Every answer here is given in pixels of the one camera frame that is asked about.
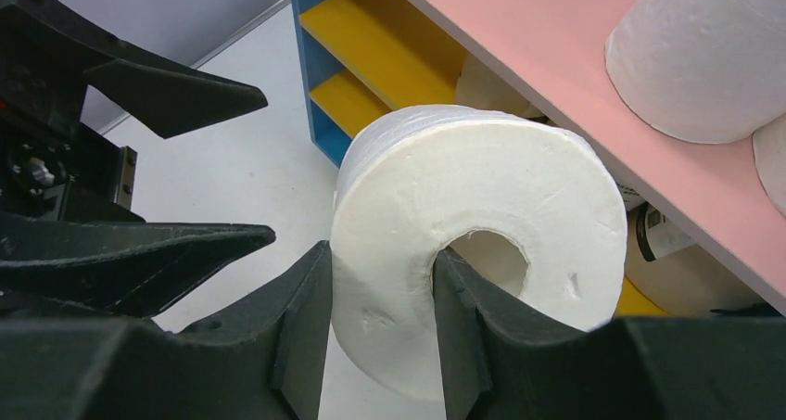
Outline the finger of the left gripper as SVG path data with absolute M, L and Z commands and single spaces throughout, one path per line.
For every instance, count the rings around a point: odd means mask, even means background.
M 68 223 L 1 215 L 1 289 L 152 317 L 276 235 L 237 223 Z

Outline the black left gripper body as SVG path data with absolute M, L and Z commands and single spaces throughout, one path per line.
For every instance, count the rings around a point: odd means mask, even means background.
M 136 153 L 81 121 L 83 75 L 33 40 L 56 0 L 1 0 L 1 211 L 47 221 L 135 222 Z

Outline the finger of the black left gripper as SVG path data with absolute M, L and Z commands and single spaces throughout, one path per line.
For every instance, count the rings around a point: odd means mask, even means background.
M 199 130 L 268 106 L 256 86 L 186 67 L 114 59 L 84 72 L 88 83 L 162 138 Z

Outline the brown printed paper roll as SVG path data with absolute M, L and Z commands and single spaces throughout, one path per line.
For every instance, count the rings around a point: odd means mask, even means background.
M 545 117 L 528 99 L 470 53 L 464 60 L 453 103 L 470 108 L 497 110 L 525 119 Z

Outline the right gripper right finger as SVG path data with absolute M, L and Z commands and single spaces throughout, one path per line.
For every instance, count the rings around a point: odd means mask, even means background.
M 450 419 L 781 419 L 781 317 L 622 317 L 588 333 L 450 249 L 433 296 Z

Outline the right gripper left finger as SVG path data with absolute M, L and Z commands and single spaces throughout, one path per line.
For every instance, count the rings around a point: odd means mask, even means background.
M 1 299 L 5 419 L 314 419 L 330 311 L 331 249 L 172 333 L 26 295 Z

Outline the blue shelf with coloured boards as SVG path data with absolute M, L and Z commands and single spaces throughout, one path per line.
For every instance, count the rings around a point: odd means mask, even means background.
M 751 140 L 660 134 L 608 79 L 605 40 L 635 1 L 292 0 L 311 139 L 340 163 L 384 110 L 448 102 L 461 57 L 474 55 L 783 310 L 785 220 L 759 181 Z

